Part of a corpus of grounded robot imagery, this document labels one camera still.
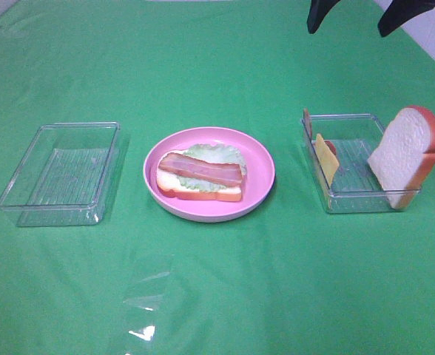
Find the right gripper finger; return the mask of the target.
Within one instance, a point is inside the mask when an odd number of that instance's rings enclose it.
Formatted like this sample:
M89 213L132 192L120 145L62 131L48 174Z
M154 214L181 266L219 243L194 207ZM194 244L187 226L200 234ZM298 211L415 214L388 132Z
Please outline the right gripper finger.
M315 34L331 9L340 0L311 0L311 5L306 20L307 30Z
M390 35L407 21L435 8L435 0L393 0L380 18L381 37Z

